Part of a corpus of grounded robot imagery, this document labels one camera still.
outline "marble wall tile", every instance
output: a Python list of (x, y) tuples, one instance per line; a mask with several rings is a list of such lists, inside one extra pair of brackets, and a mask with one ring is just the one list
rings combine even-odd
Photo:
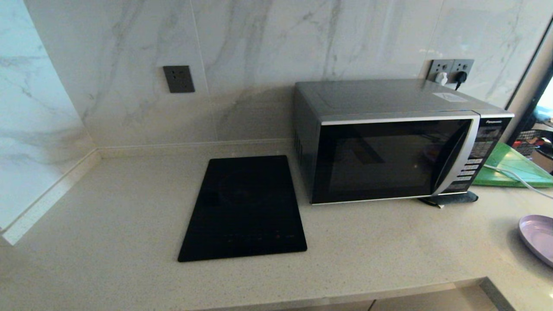
[(221, 140), (290, 137), (293, 85), (417, 77), (441, 1), (204, 1), (194, 13)]
[[(190, 1), (26, 4), (98, 145), (216, 140)], [(170, 94), (164, 65), (189, 65), (196, 92)]]
[(289, 136), (294, 82), (324, 72), (332, 3), (192, 5), (219, 139)]
[(459, 91), (503, 108), (552, 15), (553, 1), (445, 0), (426, 58), (474, 59)]
[(0, 10), (0, 230), (94, 144), (22, 0)]

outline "induction cooktop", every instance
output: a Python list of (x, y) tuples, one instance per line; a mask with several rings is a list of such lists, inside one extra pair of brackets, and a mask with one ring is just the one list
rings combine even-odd
[(286, 156), (209, 161), (179, 262), (306, 250)]

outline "microwave top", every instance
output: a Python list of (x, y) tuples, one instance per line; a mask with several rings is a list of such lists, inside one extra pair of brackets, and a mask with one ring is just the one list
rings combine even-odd
[(423, 79), (297, 82), (320, 122), (432, 116), (473, 111), (481, 117), (513, 117), (499, 107)]

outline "black plug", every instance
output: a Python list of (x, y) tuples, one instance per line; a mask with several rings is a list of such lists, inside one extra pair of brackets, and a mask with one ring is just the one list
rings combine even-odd
[(464, 71), (459, 72), (455, 76), (455, 81), (457, 82), (457, 87), (455, 87), (455, 90), (457, 91), (457, 89), (461, 86), (461, 83), (467, 81), (467, 73)]

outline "electrical outlet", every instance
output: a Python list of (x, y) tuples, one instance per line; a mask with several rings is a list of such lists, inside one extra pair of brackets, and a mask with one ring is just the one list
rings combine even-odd
[(471, 71), (472, 64), (474, 64), (473, 59), (456, 59), (453, 61), (453, 67), (451, 68), (450, 73), (447, 76), (447, 83), (456, 83), (455, 77), (459, 72), (464, 71), (468, 73)]
[(453, 59), (433, 60), (432, 64), (430, 65), (430, 69), (428, 70), (428, 75), (426, 76), (426, 79), (434, 82), (434, 80), (436, 79), (436, 75), (440, 72), (445, 72), (447, 73), (447, 76), (449, 76), (451, 68), (453, 67), (453, 61)]
[(189, 66), (163, 66), (163, 72), (165, 72), (165, 78), (169, 85), (169, 92), (192, 93), (196, 91)]

